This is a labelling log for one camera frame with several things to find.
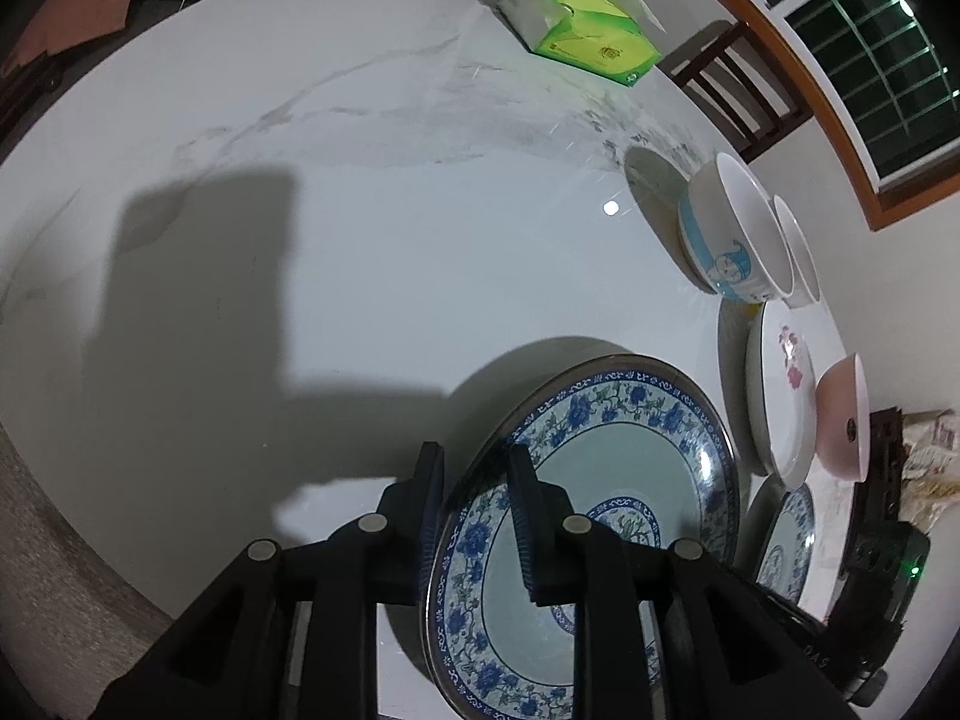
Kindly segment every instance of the bowl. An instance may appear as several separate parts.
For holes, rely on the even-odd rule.
[[[774,214],[784,231],[786,247],[790,251],[790,262],[793,265],[793,293],[784,298],[786,304],[790,308],[802,308],[811,303],[819,303],[820,278],[817,275],[817,266],[813,264],[810,247],[790,207],[778,194],[774,194]]]
[[[858,354],[834,362],[817,385],[817,454],[837,479],[867,479],[870,401]]]
[[[816,377],[793,313],[779,300],[754,319],[747,340],[747,413],[764,468],[798,490],[813,463]]]
[[[723,298],[745,303],[793,292],[793,265],[770,197],[750,170],[720,153],[689,180],[678,204],[690,265]]]

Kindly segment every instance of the silver screw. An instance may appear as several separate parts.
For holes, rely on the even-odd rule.
[[[251,560],[256,560],[257,562],[263,562],[263,560],[270,560],[277,553],[277,545],[272,541],[267,541],[266,538],[261,538],[260,541],[255,541],[253,544],[247,547],[247,557]]]
[[[357,527],[364,533],[379,533],[387,527],[387,518],[383,514],[364,514],[357,520]]]
[[[587,533],[590,529],[589,517],[584,517],[582,514],[570,514],[569,517],[563,518],[563,529],[568,533]]]
[[[681,538],[673,545],[673,551],[684,560],[699,560],[704,555],[704,548],[692,538]]]

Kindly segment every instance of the cartoon character on bowl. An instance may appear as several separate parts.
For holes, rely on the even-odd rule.
[[[750,275],[750,254],[743,244],[733,241],[736,249],[725,251],[713,261],[713,266],[707,271],[707,278],[713,282],[739,284]]]

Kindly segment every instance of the chair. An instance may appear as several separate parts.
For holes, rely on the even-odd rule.
[[[743,68],[737,64],[736,60],[728,53],[731,47],[738,40],[746,40],[750,47],[757,53],[757,56],[764,62],[771,71],[776,81],[784,89],[786,95],[790,98],[791,110],[782,115],[776,112],[770,100],[767,100],[764,93],[757,88],[757,84],[744,73]],[[763,116],[768,119],[769,127],[756,132],[750,127],[743,117],[731,105],[730,101],[724,97],[717,87],[717,84],[707,77],[705,70],[713,62],[718,61],[743,87],[743,90],[750,95],[750,98],[757,104]],[[693,57],[680,71],[671,74],[671,79],[680,89],[686,85],[696,84],[720,109],[723,115],[730,120],[731,124],[744,136],[747,145],[740,150],[740,156],[744,162],[752,162],[760,154],[767,151],[774,143],[779,143],[787,135],[793,132],[797,127],[806,122],[813,116],[813,111],[803,98],[803,95],[797,89],[796,84],[779,66],[779,62],[771,55],[767,47],[763,45],[757,36],[744,22],[737,22],[729,29],[722,32],[712,43],[710,43],[699,55]]]

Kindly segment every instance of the white marble table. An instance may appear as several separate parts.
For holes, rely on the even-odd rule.
[[[203,1],[0,167],[0,419],[168,613],[247,541],[371,509],[422,440],[462,469],[600,354],[680,367],[752,453],[748,317],[690,276],[668,207],[730,145],[659,71],[627,89],[528,55],[492,1]],[[832,317],[800,321],[822,373]],[[851,488],[819,461],[809,484],[822,616]],[[381,710],[450,716],[381,640]]]

